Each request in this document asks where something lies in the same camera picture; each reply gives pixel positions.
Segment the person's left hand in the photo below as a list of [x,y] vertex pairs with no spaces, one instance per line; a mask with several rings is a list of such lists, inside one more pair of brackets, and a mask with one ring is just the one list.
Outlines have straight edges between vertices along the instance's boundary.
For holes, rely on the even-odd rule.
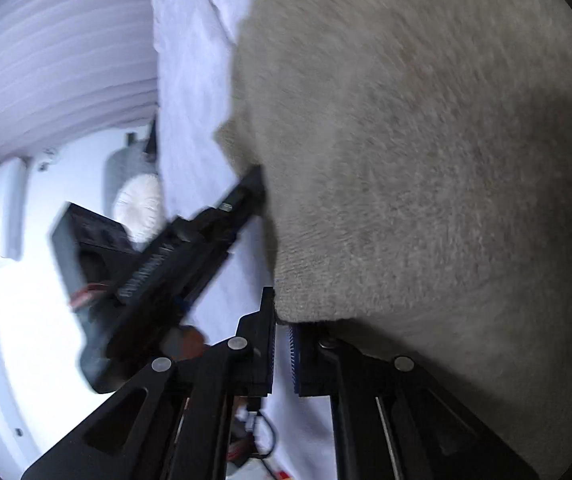
[[203,333],[190,325],[171,328],[161,344],[162,353],[175,362],[199,358],[208,349]]

